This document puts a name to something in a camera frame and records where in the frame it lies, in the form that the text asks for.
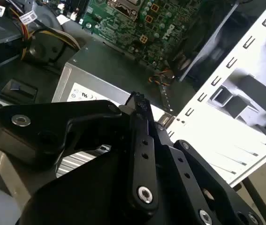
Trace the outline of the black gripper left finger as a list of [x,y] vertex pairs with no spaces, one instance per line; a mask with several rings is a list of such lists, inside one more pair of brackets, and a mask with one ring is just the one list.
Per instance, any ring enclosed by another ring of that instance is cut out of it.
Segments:
[[[43,186],[109,152],[131,156],[132,175],[155,172],[149,101],[132,93],[125,105],[108,100],[8,105],[0,108],[0,177],[21,208]],[[138,196],[153,200],[146,181]]]

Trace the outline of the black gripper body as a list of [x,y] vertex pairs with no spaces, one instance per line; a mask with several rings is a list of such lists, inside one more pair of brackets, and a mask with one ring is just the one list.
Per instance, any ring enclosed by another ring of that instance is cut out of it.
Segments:
[[[194,210],[176,165],[183,153],[155,147],[155,172],[146,168],[133,176],[131,156],[106,153],[43,186],[27,203],[22,225],[191,225]],[[156,181],[153,200],[144,203],[138,188]]]

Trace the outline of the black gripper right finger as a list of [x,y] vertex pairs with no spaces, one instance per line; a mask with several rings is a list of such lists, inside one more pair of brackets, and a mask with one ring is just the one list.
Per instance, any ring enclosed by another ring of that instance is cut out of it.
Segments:
[[154,121],[159,208],[149,225],[263,225],[262,218],[185,140],[171,142]]

